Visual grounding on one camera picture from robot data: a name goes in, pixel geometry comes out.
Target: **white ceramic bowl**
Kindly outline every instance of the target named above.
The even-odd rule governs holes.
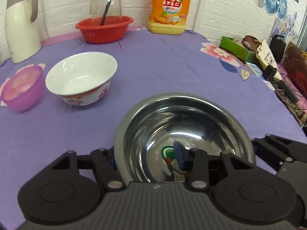
[[[46,87],[70,105],[96,102],[106,93],[117,62],[109,54],[87,52],[57,63],[47,74]]]

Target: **table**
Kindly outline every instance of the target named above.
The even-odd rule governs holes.
[[[44,76],[60,60],[81,52],[114,56],[118,70],[106,95],[86,107],[71,107],[47,89],[31,110],[18,113],[0,107],[0,222],[14,230],[24,222],[17,204],[21,186],[67,150],[89,154],[113,146],[116,129],[137,102],[165,92],[205,97],[228,110],[249,137],[266,133],[307,143],[287,108],[262,80],[243,80],[219,59],[202,51],[207,39],[193,32],[155,35],[147,30],[127,32],[119,42],[88,44],[73,39],[42,48],[20,64],[0,67],[0,84],[29,64],[45,64]],[[257,164],[269,170],[257,159]]]

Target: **red colander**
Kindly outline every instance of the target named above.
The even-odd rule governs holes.
[[[103,44],[120,40],[125,36],[128,25],[133,22],[128,16],[107,16],[105,24],[100,26],[101,19],[102,17],[94,20],[88,18],[76,24],[87,42]]]

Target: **green tray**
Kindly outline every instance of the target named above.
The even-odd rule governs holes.
[[[232,53],[244,63],[250,62],[253,64],[259,64],[259,60],[256,58],[256,54],[235,43],[233,38],[223,36],[220,48],[223,48],[229,53]]]

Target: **thermos handle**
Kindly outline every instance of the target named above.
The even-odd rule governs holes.
[[[34,22],[37,18],[37,13],[38,13],[38,0],[31,0],[31,3],[32,3],[31,22]]]

